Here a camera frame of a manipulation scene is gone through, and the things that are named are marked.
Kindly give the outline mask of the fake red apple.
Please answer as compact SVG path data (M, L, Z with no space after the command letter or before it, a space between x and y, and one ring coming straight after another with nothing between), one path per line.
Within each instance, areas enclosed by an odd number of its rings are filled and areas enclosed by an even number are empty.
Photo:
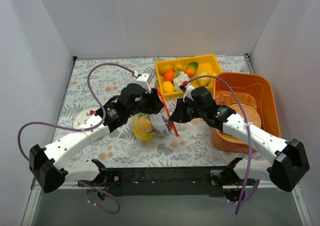
M171 133L171 131L172 131L172 126L171 126L171 124L169 122L166 122L165 126L166 126L166 129L163 130L163 133L165 135L169 135Z

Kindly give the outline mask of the clear zip top bag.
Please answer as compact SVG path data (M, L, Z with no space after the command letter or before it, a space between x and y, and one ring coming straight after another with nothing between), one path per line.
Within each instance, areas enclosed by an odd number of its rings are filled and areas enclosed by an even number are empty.
M171 121L169 121L169 117L171 116L170 112L169 112L169 109L168 109L168 106L165 102L165 99L160 91L160 89L155 86L157 92L158 92L158 95L159 95L159 98L161 99L161 101L163 102L164 104L164 108L160 111L160 113L158 114L144 114L144 113L138 113L136 114L135 116L137 115L140 115L140 116L147 116L149 117L150 121L152 122L152 125L153 125L153 130L155 132L155 137L153 138L163 138L163 137L168 137L170 135L175 135L176 137L179 137L179 133L178 133L178 130L175 126L175 124ZM133 121L134 121L134 117L131 117L129 120L128 120L128 123L129 123L129 126L130 126L130 129L132 130L132 124L133 124ZM172 127L172 130L171 130L171 133L168 134L168 135L165 135L163 133L163 130L166 129L166 126L165 126L165 123L170 123L171 124L171 127Z

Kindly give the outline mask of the fake yellow banana bunch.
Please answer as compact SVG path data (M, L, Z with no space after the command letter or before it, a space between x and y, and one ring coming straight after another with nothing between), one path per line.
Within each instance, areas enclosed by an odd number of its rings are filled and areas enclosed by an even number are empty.
M154 138L156 135L155 135L154 129L150 133L144 133L139 129L139 127L138 127L138 119L140 117L141 117L140 115L136 115L134 117L133 124L132 124L132 131L133 131L135 137L138 140L140 140L142 142L147 142L147 141L151 140L152 138Z

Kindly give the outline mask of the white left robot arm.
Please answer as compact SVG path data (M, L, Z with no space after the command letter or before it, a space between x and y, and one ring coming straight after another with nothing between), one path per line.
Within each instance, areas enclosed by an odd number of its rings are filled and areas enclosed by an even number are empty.
M45 193L51 193L65 182L85 181L101 186L107 180L107 169L97 159L80 165L68 161L94 141L125 125L136 114L158 114L164 107L158 92L150 92L130 83L101 106L74 132L44 147L33 146L29 151L29 168Z

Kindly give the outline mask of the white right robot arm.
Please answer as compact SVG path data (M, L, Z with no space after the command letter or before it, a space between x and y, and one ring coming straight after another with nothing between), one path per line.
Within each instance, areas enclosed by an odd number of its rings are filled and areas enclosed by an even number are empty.
M244 118L227 105L217 104L205 87L188 86L169 120L188 123L203 119L207 125L250 145L267 160L252 163L248 178L274 183L279 189L291 192L309 171L310 164L303 143L287 141L245 122Z

